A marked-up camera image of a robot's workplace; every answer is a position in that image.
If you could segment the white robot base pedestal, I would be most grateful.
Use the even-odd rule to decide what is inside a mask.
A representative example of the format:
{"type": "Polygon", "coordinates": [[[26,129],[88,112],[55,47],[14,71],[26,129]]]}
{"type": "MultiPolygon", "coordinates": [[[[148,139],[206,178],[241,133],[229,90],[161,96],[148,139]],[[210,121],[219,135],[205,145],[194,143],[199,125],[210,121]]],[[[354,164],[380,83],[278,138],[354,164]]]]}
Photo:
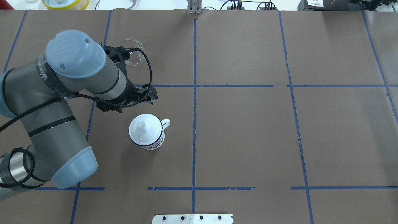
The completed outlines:
{"type": "Polygon", "coordinates": [[[159,214],[152,224],[233,224],[232,214],[159,214]]]}

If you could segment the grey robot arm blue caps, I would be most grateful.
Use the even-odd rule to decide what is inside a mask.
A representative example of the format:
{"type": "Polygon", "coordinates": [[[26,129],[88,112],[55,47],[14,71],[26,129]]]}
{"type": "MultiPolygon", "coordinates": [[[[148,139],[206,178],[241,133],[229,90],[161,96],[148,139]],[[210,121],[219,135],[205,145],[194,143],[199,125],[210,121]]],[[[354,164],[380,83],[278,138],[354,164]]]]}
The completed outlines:
{"type": "Polygon", "coordinates": [[[68,100],[87,98],[103,112],[158,99],[152,68],[138,47],[100,46],[80,30],[55,35],[44,55],[1,74],[1,115],[21,120],[32,144],[1,156],[1,200],[51,181],[66,189],[98,162],[68,100]]]}

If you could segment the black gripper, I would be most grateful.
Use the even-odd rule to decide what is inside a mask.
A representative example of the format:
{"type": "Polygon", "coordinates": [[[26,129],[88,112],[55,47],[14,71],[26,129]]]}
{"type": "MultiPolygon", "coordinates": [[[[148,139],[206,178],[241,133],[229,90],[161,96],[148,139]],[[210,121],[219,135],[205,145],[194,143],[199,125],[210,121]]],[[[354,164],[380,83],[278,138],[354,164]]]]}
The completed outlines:
{"type": "Polygon", "coordinates": [[[102,112],[116,111],[123,112],[122,106],[127,106],[130,103],[146,102],[151,105],[158,100],[156,89],[148,89],[147,86],[138,88],[126,77],[126,75],[118,69],[118,78],[115,85],[107,92],[96,95],[96,98],[104,100],[105,102],[96,102],[96,107],[102,112]]]}

